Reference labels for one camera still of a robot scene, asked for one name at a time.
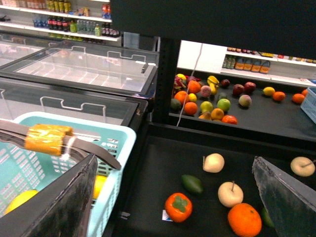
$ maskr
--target glass freezer lid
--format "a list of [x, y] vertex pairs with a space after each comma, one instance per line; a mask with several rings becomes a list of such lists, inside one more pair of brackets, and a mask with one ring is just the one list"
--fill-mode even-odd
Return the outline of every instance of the glass freezer lid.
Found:
[[128, 126], [138, 104], [122, 96], [69, 91], [49, 85], [0, 78], [0, 108], [0, 119], [6, 120], [13, 120], [29, 112], [46, 112]]
[[21, 59], [46, 47], [57, 44], [56, 41], [0, 34], [0, 66]]
[[66, 85], [146, 94], [158, 67], [158, 54], [120, 47], [63, 42], [5, 71]]

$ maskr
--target fruit tray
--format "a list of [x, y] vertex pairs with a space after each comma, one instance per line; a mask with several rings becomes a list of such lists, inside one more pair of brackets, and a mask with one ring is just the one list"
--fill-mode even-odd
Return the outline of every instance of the fruit tray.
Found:
[[[261, 212], [263, 204], [252, 173], [255, 156], [264, 157], [316, 190], [316, 173], [299, 177], [290, 168], [292, 158], [314, 159], [314, 151], [159, 124], [149, 125], [144, 140], [140, 152], [142, 162], [135, 169], [136, 175], [123, 208], [129, 215], [118, 222], [116, 237], [236, 237], [227, 219], [230, 209], [219, 202], [218, 189], [222, 183], [234, 180], [243, 190], [243, 202]], [[202, 157], [211, 153], [219, 153], [225, 159], [219, 173], [202, 169]], [[202, 181], [202, 195], [186, 191], [181, 183], [184, 174]], [[177, 192], [186, 195], [193, 204], [191, 216], [182, 223], [162, 219], [167, 198]], [[277, 233], [263, 225], [258, 237], [277, 237]]]
[[[43, 112], [26, 113], [14, 122], [26, 126], [37, 123], [70, 126], [78, 138], [103, 147], [120, 162], [121, 170], [115, 170], [98, 160], [97, 174], [107, 176], [107, 181], [98, 199], [93, 200], [87, 236], [101, 237], [119, 194], [123, 169], [136, 139], [135, 132], [124, 126]], [[72, 159], [0, 143], [0, 217], [21, 192], [42, 190], [75, 164]]]
[[316, 123], [316, 88], [308, 87], [307, 95], [301, 104], [301, 109]]

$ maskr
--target fruit stem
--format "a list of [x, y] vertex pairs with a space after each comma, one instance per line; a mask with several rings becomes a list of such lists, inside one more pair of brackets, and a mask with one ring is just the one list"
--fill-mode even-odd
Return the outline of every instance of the fruit stem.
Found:
[[308, 165], [310, 165], [310, 164], [313, 164], [313, 163], [315, 163], [315, 162], [316, 162], [316, 159], [314, 159], [311, 163], [308, 163], [308, 164], [303, 165], [302, 168], [304, 168], [304, 167], [306, 167], [306, 166], [308, 166]]

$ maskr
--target white apple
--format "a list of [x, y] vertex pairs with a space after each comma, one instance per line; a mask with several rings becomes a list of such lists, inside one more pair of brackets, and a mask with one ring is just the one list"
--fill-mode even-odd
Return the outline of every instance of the white apple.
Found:
[[311, 176], [315, 172], [314, 161], [306, 157], [296, 157], [291, 162], [292, 171], [302, 177]]
[[213, 153], [203, 159], [203, 170], [210, 173], [218, 173], [224, 167], [225, 160], [221, 154]]
[[233, 182], [225, 182], [218, 189], [218, 199], [226, 207], [242, 203], [243, 191]]

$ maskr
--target light blue plastic basket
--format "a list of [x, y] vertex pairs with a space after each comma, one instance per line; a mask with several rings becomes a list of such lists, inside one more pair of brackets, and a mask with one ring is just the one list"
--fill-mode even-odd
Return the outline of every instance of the light blue plastic basket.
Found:
[[308, 87], [301, 109], [316, 123], [316, 87]]
[[[129, 127], [43, 112], [24, 114], [14, 122], [26, 126], [37, 123], [71, 126], [75, 133], [79, 131], [76, 134], [79, 138], [93, 140], [93, 143], [117, 158], [122, 166], [121, 170], [111, 169], [99, 160], [97, 174], [107, 176], [107, 180], [98, 199], [93, 202], [87, 236], [101, 237], [119, 194], [123, 169], [135, 143], [135, 132]], [[75, 164], [71, 159], [65, 160], [62, 157], [24, 150], [10, 143], [0, 143], [0, 217], [21, 192], [29, 189], [42, 190]]]

